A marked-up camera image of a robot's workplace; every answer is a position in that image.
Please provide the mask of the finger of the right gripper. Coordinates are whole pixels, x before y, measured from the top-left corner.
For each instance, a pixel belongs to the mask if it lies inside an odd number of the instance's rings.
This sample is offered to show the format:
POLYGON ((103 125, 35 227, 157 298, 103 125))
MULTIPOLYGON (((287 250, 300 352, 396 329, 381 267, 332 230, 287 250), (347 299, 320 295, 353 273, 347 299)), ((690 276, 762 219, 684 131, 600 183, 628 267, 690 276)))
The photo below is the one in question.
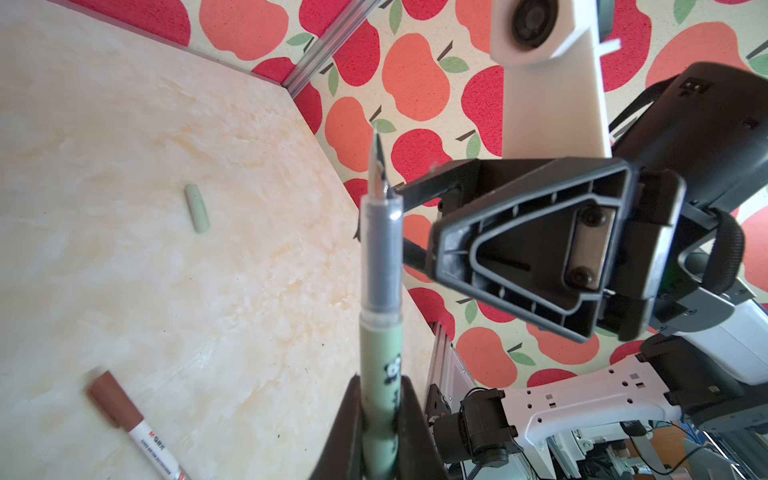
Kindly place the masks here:
MULTIPOLYGON (((414 182, 394 187, 404 199, 404 211, 431 200, 445 201, 443 213, 451 214, 473 201, 517 182, 554 159, 461 160, 446 163, 414 182)), ((499 233, 493 240, 564 240, 564 227, 554 225, 555 217, 539 218, 519 228, 499 233)))

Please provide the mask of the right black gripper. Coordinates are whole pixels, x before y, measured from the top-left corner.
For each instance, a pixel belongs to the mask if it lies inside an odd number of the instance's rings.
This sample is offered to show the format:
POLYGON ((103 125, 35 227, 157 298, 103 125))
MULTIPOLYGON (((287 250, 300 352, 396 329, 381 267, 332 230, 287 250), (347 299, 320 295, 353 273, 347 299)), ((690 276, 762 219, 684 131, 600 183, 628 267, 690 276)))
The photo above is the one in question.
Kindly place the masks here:
POLYGON ((554 159, 443 213, 431 228, 427 273, 467 297, 584 343, 593 335, 612 265, 598 325, 632 341, 650 322, 685 193, 685 180, 669 169, 636 173, 621 159, 554 159), (577 229, 589 209, 607 210, 602 225, 608 231, 587 249, 598 255, 597 266, 572 285, 577 229), (564 240, 493 240, 553 214, 564 240))

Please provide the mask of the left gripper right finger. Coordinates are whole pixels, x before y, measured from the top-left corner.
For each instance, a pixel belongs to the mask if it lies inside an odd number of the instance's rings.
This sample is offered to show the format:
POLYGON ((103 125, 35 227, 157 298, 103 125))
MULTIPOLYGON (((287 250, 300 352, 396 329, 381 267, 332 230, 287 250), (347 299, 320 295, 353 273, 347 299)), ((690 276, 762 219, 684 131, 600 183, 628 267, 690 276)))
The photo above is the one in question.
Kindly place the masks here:
POLYGON ((401 379, 397 436, 398 479, 448 479, 444 464, 420 408, 415 389, 407 376, 403 376, 401 379))

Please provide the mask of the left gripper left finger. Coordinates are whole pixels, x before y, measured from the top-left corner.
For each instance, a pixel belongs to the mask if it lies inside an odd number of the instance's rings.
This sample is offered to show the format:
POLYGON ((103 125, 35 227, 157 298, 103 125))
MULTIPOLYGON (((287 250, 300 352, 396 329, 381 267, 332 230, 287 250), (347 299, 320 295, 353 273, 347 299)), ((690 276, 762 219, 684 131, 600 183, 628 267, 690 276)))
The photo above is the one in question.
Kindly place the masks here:
POLYGON ((363 412, 360 376, 353 376, 337 411, 311 480, 360 480, 363 412))

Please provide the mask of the grey-green pen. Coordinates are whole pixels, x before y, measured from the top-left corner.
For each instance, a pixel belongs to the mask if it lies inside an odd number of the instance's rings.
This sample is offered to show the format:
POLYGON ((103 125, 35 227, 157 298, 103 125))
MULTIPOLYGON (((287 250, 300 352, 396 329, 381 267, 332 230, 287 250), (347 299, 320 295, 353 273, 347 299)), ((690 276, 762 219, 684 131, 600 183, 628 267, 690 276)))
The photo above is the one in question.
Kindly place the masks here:
POLYGON ((361 197, 362 458, 366 479, 392 479, 398 452, 403 352, 403 198, 391 186, 380 136, 373 136, 361 197))

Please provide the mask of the white pen black print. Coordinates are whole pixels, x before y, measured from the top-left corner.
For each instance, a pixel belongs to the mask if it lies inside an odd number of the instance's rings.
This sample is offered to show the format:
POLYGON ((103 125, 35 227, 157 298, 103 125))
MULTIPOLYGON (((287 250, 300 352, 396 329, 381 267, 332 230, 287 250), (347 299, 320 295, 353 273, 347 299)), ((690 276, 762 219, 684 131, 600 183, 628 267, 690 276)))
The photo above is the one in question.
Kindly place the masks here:
POLYGON ((145 417, 139 425, 126 433, 163 479, 190 479, 188 473, 165 445, 157 431, 149 425, 145 417))

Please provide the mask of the grey-green pen cap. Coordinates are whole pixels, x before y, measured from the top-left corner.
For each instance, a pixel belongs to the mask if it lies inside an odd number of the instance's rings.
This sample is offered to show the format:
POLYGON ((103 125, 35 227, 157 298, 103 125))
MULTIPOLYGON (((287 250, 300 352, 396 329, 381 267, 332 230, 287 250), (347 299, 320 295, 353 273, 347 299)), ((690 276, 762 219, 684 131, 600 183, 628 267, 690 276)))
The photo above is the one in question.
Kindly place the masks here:
POLYGON ((199 234, 207 232, 210 229, 210 220, 199 187, 195 184, 186 185, 184 195, 195 231, 199 234))

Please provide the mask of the brown pen cap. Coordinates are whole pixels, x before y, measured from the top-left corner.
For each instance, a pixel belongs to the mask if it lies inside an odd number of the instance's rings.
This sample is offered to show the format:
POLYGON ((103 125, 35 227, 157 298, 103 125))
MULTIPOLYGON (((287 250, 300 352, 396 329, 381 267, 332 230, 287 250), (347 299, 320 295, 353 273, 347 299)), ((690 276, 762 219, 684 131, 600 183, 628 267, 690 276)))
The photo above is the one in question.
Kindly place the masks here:
POLYGON ((115 428, 130 432, 144 420, 110 371, 98 376, 86 389, 86 394, 115 428))

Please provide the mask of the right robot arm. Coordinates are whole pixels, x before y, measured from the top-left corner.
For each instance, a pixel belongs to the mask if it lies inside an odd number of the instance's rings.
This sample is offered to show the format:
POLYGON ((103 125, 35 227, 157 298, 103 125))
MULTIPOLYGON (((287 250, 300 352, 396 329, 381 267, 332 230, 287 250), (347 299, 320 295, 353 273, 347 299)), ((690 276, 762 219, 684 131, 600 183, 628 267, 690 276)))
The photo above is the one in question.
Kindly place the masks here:
POLYGON ((724 432, 767 423, 767 313, 739 278, 733 211, 767 184, 767 82, 698 62, 633 104, 607 159, 462 160, 396 187, 443 217, 407 266, 570 341, 632 341, 602 370, 518 390, 472 388, 401 411, 396 474, 442 479, 504 465, 555 435, 685 419, 724 432))

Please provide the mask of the background lab equipment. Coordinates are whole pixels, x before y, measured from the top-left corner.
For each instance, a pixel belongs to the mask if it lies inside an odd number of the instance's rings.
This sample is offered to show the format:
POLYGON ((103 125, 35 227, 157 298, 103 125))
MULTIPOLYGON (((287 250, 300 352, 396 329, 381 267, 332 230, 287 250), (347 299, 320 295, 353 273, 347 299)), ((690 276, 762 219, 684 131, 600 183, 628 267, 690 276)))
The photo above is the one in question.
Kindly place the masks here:
POLYGON ((556 434, 526 457, 540 479, 765 479, 767 426, 609 424, 556 434))

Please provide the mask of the aluminium front rail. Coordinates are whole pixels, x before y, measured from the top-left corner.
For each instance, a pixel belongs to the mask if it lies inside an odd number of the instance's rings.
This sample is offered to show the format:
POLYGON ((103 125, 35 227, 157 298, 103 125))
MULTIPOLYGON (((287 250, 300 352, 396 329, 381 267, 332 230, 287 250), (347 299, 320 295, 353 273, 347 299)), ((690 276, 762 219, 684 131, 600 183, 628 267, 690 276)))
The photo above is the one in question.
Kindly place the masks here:
POLYGON ((477 383, 461 360, 448 333, 433 325, 435 342, 427 377, 425 416, 429 425, 460 409, 461 401, 477 383))

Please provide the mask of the right aluminium corner post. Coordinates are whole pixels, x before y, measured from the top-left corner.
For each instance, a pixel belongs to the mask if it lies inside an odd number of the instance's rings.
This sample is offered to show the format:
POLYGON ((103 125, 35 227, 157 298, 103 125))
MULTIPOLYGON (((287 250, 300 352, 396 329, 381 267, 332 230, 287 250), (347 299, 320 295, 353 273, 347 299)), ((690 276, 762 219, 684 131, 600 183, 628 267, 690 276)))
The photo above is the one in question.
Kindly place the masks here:
POLYGON ((282 83, 292 99, 310 83, 349 37, 380 6, 381 0, 351 1, 329 25, 324 34, 313 41, 293 71, 282 83))

